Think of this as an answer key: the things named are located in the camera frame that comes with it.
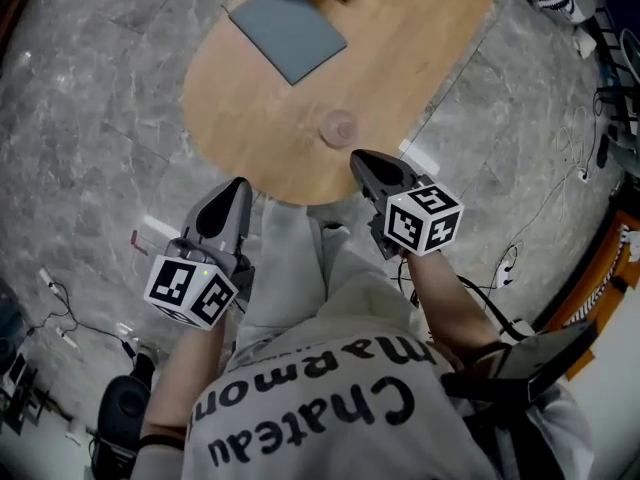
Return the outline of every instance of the wooden table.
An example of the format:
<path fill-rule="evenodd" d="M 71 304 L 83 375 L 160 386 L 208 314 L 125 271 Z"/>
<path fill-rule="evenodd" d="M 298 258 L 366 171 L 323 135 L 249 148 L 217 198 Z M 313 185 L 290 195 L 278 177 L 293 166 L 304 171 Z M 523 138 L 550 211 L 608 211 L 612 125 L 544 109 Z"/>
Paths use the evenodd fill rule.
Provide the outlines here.
<path fill-rule="evenodd" d="M 186 123 L 202 154 L 294 204 L 353 194 L 352 149 L 397 154 L 492 2 L 312 1 L 349 45 L 295 86 L 226 15 L 200 45 L 185 80 Z M 331 149 L 320 139 L 318 125 L 333 109 L 357 117 L 353 147 Z"/>

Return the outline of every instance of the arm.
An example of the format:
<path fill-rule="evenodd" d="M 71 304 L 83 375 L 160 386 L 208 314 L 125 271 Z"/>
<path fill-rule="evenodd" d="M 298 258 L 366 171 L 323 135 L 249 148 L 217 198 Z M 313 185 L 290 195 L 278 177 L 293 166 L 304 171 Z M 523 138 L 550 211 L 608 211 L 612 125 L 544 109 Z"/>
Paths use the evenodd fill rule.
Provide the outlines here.
<path fill-rule="evenodd" d="M 413 285 L 436 342 L 463 363 L 500 341 L 491 320 L 462 285 L 446 258 L 435 252 L 407 257 Z"/>
<path fill-rule="evenodd" d="M 212 331 L 189 329 L 178 343 L 151 395 L 140 437 L 184 439 L 193 404 L 218 378 L 225 318 Z"/>

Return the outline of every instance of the white cable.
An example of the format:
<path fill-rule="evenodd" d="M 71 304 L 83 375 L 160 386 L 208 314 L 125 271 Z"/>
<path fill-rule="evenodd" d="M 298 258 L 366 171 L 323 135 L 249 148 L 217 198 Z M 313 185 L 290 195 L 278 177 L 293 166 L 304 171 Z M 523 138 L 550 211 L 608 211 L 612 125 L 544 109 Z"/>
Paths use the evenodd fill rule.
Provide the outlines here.
<path fill-rule="evenodd" d="M 578 141 L 579 142 L 579 146 L 580 146 L 580 154 L 576 155 L 576 148 L 578 146 L 578 144 L 576 142 L 574 142 L 574 132 L 575 132 L 575 128 L 576 128 L 576 116 L 578 115 L 578 112 L 582 110 L 583 114 L 584 114 L 584 119 L 583 119 L 583 125 L 582 125 L 582 137 L 581 139 Z M 524 233 L 527 229 L 529 229 L 529 227 L 531 227 L 533 225 L 533 223 L 538 219 L 538 217 L 540 216 L 540 214 L 542 213 L 542 211 L 544 210 L 544 208 L 547 206 L 547 203 L 551 200 L 551 197 L 553 196 L 553 194 L 555 194 L 556 190 L 558 190 L 560 187 L 562 187 L 562 209 L 560 212 L 560 221 L 564 220 L 564 207 L 565 207 L 565 200 L 566 200 L 566 186 L 567 186 L 567 180 L 569 179 L 569 176 L 573 173 L 573 171 L 575 169 L 577 169 L 580 173 L 582 174 L 586 174 L 588 173 L 587 171 L 587 166 L 585 165 L 585 159 L 584 159 L 584 152 L 585 152 L 585 145 L 584 145 L 584 141 L 585 141 L 585 135 L 586 135 L 586 129 L 587 129 L 587 119 L 588 119 L 588 115 L 587 115 L 587 109 L 584 106 L 579 106 L 576 107 L 576 109 L 573 111 L 573 117 L 571 118 L 571 128 L 570 131 L 567 130 L 567 128 L 565 126 L 561 127 L 557 132 L 556 135 L 554 137 L 554 143 L 555 143 L 555 147 L 556 147 L 556 151 L 559 153 L 562 153 L 563 151 L 565 151 L 567 148 L 571 149 L 571 163 L 569 164 L 567 171 L 565 173 L 565 175 L 563 176 L 562 180 L 555 186 L 553 187 L 553 189 L 551 189 L 551 192 L 549 192 L 549 194 L 547 195 L 547 197 L 545 198 L 545 200 L 542 203 L 542 206 L 540 206 L 540 209 L 537 211 L 537 213 L 533 216 L 533 218 L 522 228 L 520 229 L 520 231 L 518 231 L 513 238 L 511 238 L 511 240 L 509 241 L 507 248 L 504 251 L 504 254 L 502 255 L 502 258 L 500 259 L 498 265 L 500 263 L 502 263 L 502 261 L 504 260 L 504 258 L 508 255 L 510 256 L 512 259 L 515 259 L 515 257 L 513 256 L 513 253 L 511 252 L 512 249 L 516 249 L 518 247 L 523 247 L 524 246 L 524 240 L 519 240 L 518 242 L 515 242 L 516 238 L 518 238 L 520 235 L 522 235 L 522 233 Z M 564 132 L 565 136 L 567 137 L 567 144 L 563 147 L 560 148 L 559 145 L 559 141 L 558 139 L 560 138 L 560 134 Z M 586 181 L 590 181 L 594 178 L 595 176 L 591 176 L 588 177 L 586 179 Z M 493 286 L 493 282 L 496 278 L 496 273 L 497 273 L 498 269 L 496 269 L 494 271 L 493 277 L 491 278 L 491 282 L 489 283 L 489 286 Z"/>

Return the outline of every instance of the marble floor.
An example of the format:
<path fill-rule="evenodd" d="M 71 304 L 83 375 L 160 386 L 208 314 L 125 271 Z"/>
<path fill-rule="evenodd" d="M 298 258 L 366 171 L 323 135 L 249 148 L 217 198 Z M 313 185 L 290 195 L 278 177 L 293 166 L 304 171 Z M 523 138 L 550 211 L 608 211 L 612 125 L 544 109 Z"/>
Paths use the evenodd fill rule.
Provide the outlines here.
<path fill-rule="evenodd" d="M 46 265 L 82 321 L 110 331 L 125 323 L 164 350 L 180 334 L 141 298 L 165 245 L 142 219 L 179 228 L 228 177 L 199 156 L 181 113 L 189 59 L 227 1 L 30 2 L 0 78 L 0 274 L 31 322 L 61 309 L 37 276 Z M 588 184 L 575 173 L 561 183 L 572 157 L 563 135 L 556 148 L 556 133 L 575 121 L 576 151 L 581 140 L 590 149 L 598 81 L 571 34 L 524 0 L 495 0 L 408 137 L 410 151 L 436 161 L 439 179 L 466 204 L 459 239 L 446 250 L 459 274 L 488 285 L 509 242 L 522 241 L 515 282 L 492 294 L 509 316 L 531 319 L 544 308 L 620 178 L 612 162 L 597 171 L 592 161 Z M 245 246 L 258 268 L 263 202 L 257 195 Z M 310 213 L 347 223 L 362 254 L 382 264 L 361 196 Z M 131 247 L 134 229 L 149 256 Z M 397 263 L 384 267 L 391 275 Z M 31 343 L 41 382 L 93 427 L 107 382 L 127 371 L 128 358 L 115 340 L 82 329 L 73 350 L 55 327 Z"/>

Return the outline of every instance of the person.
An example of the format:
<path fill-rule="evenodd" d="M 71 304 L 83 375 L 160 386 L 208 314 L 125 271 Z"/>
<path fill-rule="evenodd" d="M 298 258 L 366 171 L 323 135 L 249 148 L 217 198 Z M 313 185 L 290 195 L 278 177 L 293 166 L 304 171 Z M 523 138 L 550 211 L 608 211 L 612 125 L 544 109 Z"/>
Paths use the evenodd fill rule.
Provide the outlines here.
<path fill-rule="evenodd" d="M 500 342 L 442 254 L 407 256 L 420 310 L 345 227 L 321 230 L 305 207 L 272 200 L 262 226 L 235 353 L 220 368 L 224 319 L 180 338 L 146 411 L 134 480 L 493 479 L 513 469 L 478 446 L 462 419 L 472 407 L 439 383 Z M 565 477 L 586 478 L 591 445 L 575 404 L 563 392 L 542 410 Z"/>

